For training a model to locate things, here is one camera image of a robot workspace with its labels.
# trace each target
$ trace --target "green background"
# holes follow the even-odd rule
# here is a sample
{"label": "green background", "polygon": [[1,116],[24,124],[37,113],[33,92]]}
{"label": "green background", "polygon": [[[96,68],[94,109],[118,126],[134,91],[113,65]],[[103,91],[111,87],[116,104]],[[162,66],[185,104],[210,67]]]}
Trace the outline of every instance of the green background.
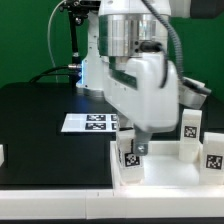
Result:
{"label": "green background", "polygon": [[[0,87],[28,81],[52,67],[47,49],[47,25],[58,3],[59,0],[0,1]],[[224,14],[211,20],[173,18],[171,23],[183,43],[185,75],[206,82],[213,94],[224,101]],[[85,55],[87,49],[86,28],[87,23],[78,29],[81,55]],[[56,64],[70,63],[66,12],[56,14],[51,40]],[[169,46],[170,58],[174,60],[172,44]]]}

